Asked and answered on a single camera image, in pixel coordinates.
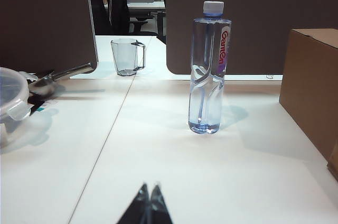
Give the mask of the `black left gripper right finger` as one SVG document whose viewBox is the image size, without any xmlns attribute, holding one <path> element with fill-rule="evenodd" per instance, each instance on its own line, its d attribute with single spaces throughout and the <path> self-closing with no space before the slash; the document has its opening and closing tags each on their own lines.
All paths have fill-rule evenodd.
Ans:
<svg viewBox="0 0 338 224">
<path fill-rule="evenodd" d="M 161 187 L 156 184 L 152 190 L 150 198 L 150 223 L 172 224 L 169 211 L 165 204 L 164 196 L 161 192 Z"/>
</svg>

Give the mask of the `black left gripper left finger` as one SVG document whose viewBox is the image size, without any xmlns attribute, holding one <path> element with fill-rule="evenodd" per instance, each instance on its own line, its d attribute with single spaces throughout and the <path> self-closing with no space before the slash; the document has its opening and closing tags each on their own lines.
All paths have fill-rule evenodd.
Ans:
<svg viewBox="0 0 338 224">
<path fill-rule="evenodd" d="M 146 223 L 148 196 L 147 184 L 143 183 L 117 223 Z"/>
</svg>

